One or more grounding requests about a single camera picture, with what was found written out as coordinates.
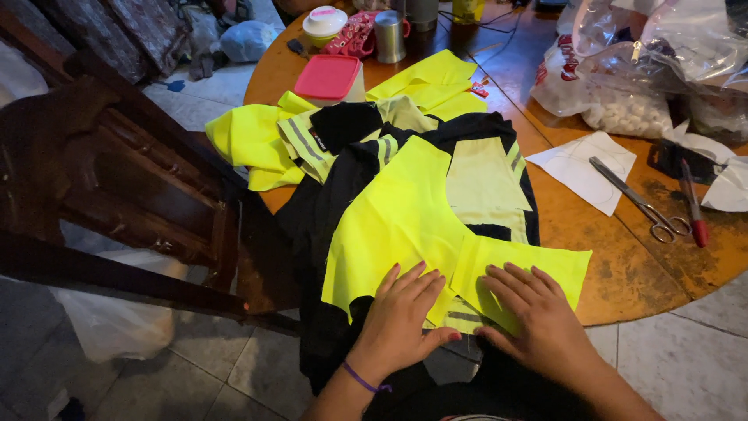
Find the hand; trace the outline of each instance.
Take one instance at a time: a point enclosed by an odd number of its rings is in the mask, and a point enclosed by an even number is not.
[[[528,273],[507,262],[503,270],[489,265],[486,274],[482,281],[517,315],[521,331],[515,338],[484,326],[475,334],[576,392],[589,384],[589,376],[612,369],[587,338],[561,286],[546,272],[533,266]]]
[[[420,262],[401,277],[400,265],[387,272],[374,303],[346,361],[367,383],[377,387],[388,375],[425,359],[437,347],[458,341],[462,335],[451,327],[423,334],[426,313],[434,306],[446,279]]]

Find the pink fabric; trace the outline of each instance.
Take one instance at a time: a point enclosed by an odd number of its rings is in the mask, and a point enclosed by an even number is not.
[[[320,52],[322,54],[350,55],[364,58],[374,52],[376,40],[374,38],[374,18],[381,11],[360,11],[348,18],[343,29]],[[407,37],[411,31],[411,24],[403,19],[402,32]]]

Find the finger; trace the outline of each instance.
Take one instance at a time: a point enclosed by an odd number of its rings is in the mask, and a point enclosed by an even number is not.
[[[403,294],[406,294],[406,296],[411,300],[415,300],[416,297],[418,297],[423,292],[423,290],[431,285],[431,283],[434,282],[434,280],[439,276],[441,276],[441,273],[439,273],[439,269],[434,269],[431,272],[428,272],[427,274],[411,282],[411,284],[405,287],[402,292]]]
[[[485,268],[485,272],[490,277],[498,279],[503,282],[504,285],[510,287],[512,291],[517,293],[517,295],[519,295],[526,303],[531,304],[538,300],[539,296],[537,292],[533,291],[529,285],[526,285],[521,280],[515,278],[514,275],[506,270],[490,264]]]
[[[546,272],[538,269],[537,266],[531,267],[530,270],[533,272],[533,275],[535,275],[536,278],[540,279],[545,284],[545,286],[547,286],[548,289],[550,289],[551,292],[554,293],[555,296],[566,300],[566,294],[561,288],[561,285],[559,285],[559,283],[556,282],[555,279],[551,278],[551,275],[548,275]]]
[[[480,279],[494,293],[499,303],[511,310],[515,315],[525,312],[530,307],[525,300],[522,300],[522,297],[517,295],[516,292],[500,280],[490,276],[481,276]]]
[[[397,280],[397,275],[400,274],[400,263],[395,263],[392,268],[387,272],[387,275],[384,275],[384,279],[381,281],[381,284],[379,284],[379,288],[376,290],[376,296],[379,297],[382,294],[386,294],[387,291],[392,288],[392,284],[395,283]]]
[[[437,329],[433,329],[431,332],[423,335],[423,338],[421,339],[419,354],[423,356],[423,358],[426,358],[436,348],[439,348],[440,346],[445,345],[448,342],[458,341],[460,339],[462,339],[462,334],[460,334],[457,329],[453,329],[452,327],[439,327]]]
[[[522,360],[522,354],[517,349],[517,346],[514,344],[514,339],[510,339],[504,336],[502,333],[499,333],[499,331],[494,329],[493,327],[481,326],[481,327],[476,328],[473,331],[473,333],[475,333],[478,336],[482,336],[486,338],[496,348],[499,348],[500,350],[506,352],[507,354],[512,356],[515,360],[518,360],[518,361]]]
[[[444,275],[434,278],[423,289],[420,295],[415,298],[416,309],[418,311],[418,314],[423,315],[423,318],[426,318],[426,314],[428,314],[429,310],[431,310],[431,308],[434,306],[434,303],[436,303],[441,290],[444,289],[444,286],[446,284],[447,278],[444,277]]]
[[[533,275],[532,273],[527,272],[526,270],[517,266],[516,264],[508,261],[504,264],[504,270],[509,272],[510,275],[519,279],[525,285],[529,286],[539,296],[550,297],[553,295],[553,292],[548,288],[546,284],[543,283],[543,281],[535,277],[535,275]]]
[[[418,279],[421,273],[426,269],[426,263],[422,260],[419,264],[411,267],[408,272],[405,272],[401,277],[395,281],[395,285],[392,285],[390,290],[392,292],[402,291],[406,286],[410,285],[411,282]]]

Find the pink lid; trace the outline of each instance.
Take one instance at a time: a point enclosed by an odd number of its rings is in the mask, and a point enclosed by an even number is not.
[[[313,56],[296,81],[293,91],[300,97],[342,100],[358,74],[358,58],[350,55]]]

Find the scissors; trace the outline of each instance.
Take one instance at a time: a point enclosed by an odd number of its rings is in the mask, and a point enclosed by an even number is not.
[[[679,217],[679,216],[671,216],[670,218],[666,218],[661,214],[655,207],[650,205],[642,196],[639,196],[639,193],[633,191],[626,183],[624,183],[618,176],[610,171],[610,169],[605,166],[605,164],[602,163],[597,157],[589,158],[589,163],[592,164],[593,167],[595,167],[596,170],[600,172],[600,174],[603,175],[603,177],[607,178],[607,180],[611,183],[613,183],[613,186],[618,187],[619,190],[623,192],[623,194],[626,195],[631,201],[649,218],[654,222],[654,225],[649,229],[649,232],[652,233],[652,237],[657,238],[659,241],[662,241],[663,243],[674,243],[676,239],[676,234],[678,235],[689,235],[691,233],[691,226],[685,219]],[[677,223],[676,225],[682,225],[683,229],[676,228],[674,223]],[[664,231],[666,236],[661,237],[660,231]]]

